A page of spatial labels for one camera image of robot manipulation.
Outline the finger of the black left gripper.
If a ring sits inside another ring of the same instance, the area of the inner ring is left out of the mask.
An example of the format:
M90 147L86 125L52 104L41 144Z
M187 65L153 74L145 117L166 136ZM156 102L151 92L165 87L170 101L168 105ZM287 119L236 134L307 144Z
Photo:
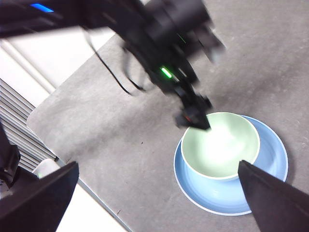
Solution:
M191 126L201 130L208 130L211 126L207 119L207 116L204 113L197 112L190 116Z
M175 115L175 125L177 127L190 127L191 122L181 113L177 113Z

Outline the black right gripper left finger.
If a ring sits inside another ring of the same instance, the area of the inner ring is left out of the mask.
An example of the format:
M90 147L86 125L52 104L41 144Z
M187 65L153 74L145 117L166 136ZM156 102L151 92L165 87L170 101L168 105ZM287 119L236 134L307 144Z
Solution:
M43 178L19 171L12 195L0 201L2 232L54 232L73 196L79 166L71 162Z

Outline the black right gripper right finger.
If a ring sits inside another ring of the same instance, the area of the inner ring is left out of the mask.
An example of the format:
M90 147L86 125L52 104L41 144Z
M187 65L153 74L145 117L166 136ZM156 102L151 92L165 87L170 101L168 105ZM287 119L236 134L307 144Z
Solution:
M258 228L262 232L307 232L309 195L245 160L239 180Z

